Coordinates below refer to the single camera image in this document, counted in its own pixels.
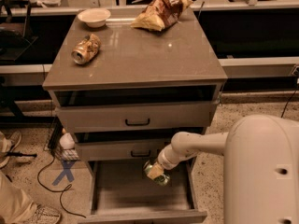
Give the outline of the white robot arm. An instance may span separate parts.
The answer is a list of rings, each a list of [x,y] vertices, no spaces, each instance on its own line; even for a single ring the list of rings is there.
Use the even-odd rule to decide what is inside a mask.
[[[227,133],[176,133],[148,178],[164,186],[167,170],[198,153],[224,157],[225,224],[299,224],[299,122],[250,115]]]

